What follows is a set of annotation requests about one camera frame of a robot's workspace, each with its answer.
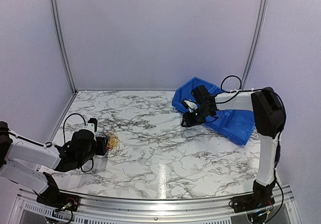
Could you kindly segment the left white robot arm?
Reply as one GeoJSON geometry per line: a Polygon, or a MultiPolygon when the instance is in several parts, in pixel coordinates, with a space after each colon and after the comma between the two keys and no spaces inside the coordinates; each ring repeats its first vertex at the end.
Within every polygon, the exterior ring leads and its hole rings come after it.
{"type": "Polygon", "coordinates": [[[97,121],[90,119],[83,129],[73,133],[71,140],[58,146],[18,135],[2,121],[1,177],[33,190],[52,206],[60,206],[64,200],[63,194],[53,177],[22,162],[39,164],[63,173],[81,169],[88,161],[93,161],[94,156],[103,156],[107,152],[108,138],[96,136],[96,131],[97,121]]]}

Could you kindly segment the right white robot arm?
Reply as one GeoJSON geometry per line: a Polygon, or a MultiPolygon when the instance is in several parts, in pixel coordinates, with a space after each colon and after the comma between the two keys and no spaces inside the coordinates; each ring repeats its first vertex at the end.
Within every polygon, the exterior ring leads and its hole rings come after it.
{"type": "Polygon", "coordinates": [[[279,95],[271,88],[235,90],[210,94],[204,85],[192,90],[194,100],[183,99],[187,109],[181,125],[193,127],[204,124],[208,116],[219,110],[247,110],[253,112],[260,139],[259,169],[248,203],[259,208],[268,200],[276,185],[276,168],[280,159],[280,137],[286,122],[286,111],[279,95]]]}

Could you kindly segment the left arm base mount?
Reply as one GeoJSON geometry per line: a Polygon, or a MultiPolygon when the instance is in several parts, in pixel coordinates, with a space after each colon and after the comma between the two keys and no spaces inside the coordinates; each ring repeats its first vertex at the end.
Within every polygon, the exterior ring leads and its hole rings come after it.
{"type": "Polygon", "coordinates": [[[46,190],[42,194],[37,195],[37,202],[54,207],[56,211],[77,211],[80,201],[80,196],[62,193],[58,190],[46,190]]]}

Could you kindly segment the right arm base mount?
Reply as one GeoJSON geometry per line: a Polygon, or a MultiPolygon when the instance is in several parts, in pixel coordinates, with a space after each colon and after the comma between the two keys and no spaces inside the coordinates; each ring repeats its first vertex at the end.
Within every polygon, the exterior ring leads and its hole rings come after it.
{"type": "Polygon", "coordinates": [[[275,204],[274,196],[272,193],[264,197],[259,197],[258,195],[244,194],[238,195],[231,198],[229,206],[234,209],[235,213],[240,213],[244,211],[251,211],[255,209],[260,209],[264,207],[272,207],[275,204]]]}

